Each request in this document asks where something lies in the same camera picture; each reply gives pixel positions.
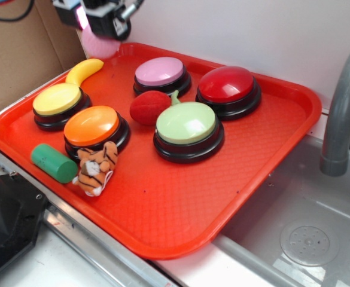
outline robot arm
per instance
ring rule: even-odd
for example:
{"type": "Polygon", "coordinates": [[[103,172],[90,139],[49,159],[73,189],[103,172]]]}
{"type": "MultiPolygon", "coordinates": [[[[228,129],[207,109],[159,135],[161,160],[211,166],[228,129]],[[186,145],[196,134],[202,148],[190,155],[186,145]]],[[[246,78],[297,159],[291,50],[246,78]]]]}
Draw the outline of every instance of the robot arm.
{"type": "Polygon", "coordinates": [[[143,1],[136,0],[128,7],[124,0],[53,0],[53,5],[64,24],[81,29],[77,10],[82,7],[95,35],[122,41],[131,32],[130,17],[143,1]]]}

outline green cylinder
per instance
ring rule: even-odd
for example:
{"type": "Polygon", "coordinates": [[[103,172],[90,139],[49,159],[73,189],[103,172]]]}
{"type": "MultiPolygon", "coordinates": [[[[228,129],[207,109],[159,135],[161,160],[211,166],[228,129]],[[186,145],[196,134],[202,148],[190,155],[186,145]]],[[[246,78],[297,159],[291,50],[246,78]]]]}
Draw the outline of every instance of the green cylinder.
{"type": "Polygon", "coordinates": [[[61,184],[72,181],[78,173],[78,165],[73,160],[45,143],[34,148],[31,160],[61,184]]]}

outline cardboard box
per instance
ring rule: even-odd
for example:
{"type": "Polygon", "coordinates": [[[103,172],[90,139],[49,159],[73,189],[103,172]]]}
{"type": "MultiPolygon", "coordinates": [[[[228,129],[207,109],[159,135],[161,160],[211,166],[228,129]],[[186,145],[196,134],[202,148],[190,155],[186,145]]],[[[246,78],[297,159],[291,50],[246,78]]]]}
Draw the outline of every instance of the cardboard box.
{"type": "MultiPolygon", "coordinates": [[[[29,0],[0,5],[0,17],[21,15],[29,0]]],[[[35,0],[19,22],[0,22],[0,111],[86,58],[77,31],[49,0],[35,0]]]]}

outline white wall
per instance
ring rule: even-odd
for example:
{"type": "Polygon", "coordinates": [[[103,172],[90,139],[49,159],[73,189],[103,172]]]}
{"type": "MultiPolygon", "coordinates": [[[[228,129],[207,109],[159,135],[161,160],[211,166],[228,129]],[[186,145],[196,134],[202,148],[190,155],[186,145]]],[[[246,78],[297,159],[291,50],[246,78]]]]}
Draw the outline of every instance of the white wall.
{"type": "Polygon", "coordinates": [[[350,53],[350,0],[145,0],[131,21],[130,42],[304,85],[325,108],[350,53]]]}

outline pink sponge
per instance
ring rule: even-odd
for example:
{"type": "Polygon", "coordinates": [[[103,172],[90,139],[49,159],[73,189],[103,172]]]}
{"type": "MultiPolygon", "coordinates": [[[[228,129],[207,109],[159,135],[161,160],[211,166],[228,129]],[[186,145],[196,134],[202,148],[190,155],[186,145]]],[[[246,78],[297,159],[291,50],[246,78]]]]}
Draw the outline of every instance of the pink sponge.
{"type": "Polygon", "coordinates": [[[171,106],[171,98],[160,91],[146,91],[133,100],[130,106],[131,117],[140,124],[152,126],[159,115],[171,106]]]}
{"type": "Polygon", "coordinates": [[[120,42],[115,39],[96,36],[91,31],[90,25],[87,25],[82,32],[81,44],[89,56],[98,59],[112,57],[120,46],[120,42]]]}

